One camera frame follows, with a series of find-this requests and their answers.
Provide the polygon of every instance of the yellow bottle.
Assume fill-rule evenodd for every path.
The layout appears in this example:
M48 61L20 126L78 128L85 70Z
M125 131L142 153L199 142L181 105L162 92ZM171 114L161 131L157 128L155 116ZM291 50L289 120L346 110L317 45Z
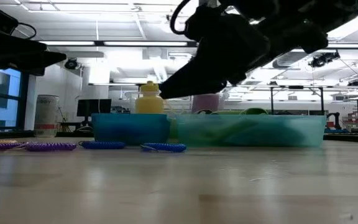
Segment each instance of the yellow bottle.
M142 97L135 103L136 113L140 114L163 114L164 101L159 97L158 84L148 81L146 85L140 87Z

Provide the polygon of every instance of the transparent plastic bin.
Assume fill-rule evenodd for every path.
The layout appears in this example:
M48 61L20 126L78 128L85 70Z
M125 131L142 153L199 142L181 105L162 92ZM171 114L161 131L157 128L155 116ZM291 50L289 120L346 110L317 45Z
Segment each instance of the transparent plastic bin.
M325 125L325 116L177 116L179 141L196 147L320 147Z
M92 114L96 141L118 141L131 146L165 143L170 122L165 114Z

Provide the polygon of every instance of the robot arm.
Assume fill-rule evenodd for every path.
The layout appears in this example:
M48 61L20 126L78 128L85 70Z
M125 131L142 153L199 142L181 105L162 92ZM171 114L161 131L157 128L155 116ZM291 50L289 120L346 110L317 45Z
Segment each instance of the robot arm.
M297 47L308 54L325 48L327 32L358 16L358 0L220 0L219 7L199 6L177 31L176 17L189 1L174 12L171 29L197 41L197 53L160 85L162 98L217 93ZM225 13L229 6L241 15Z
M42 76L46 67L66 59L65 54L49 52L43 43L12 36L19 24L0 10L0 69L13 68Z

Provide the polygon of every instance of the blue coiled cord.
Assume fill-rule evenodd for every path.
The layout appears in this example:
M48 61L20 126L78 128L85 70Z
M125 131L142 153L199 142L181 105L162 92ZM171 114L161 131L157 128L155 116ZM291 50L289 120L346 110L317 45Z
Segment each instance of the blue coiled cord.
M163 143L145 143L141 145L144 152L184 152L186 145L184 144L163 144Z
M78 144L85 149L124 149L126 146L123 142L82 141Z

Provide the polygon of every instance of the desk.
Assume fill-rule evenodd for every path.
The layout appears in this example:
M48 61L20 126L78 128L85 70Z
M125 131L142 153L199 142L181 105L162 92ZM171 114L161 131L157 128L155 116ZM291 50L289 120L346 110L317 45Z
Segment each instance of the desk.
M358 223L358 143L0 153L0 223Z

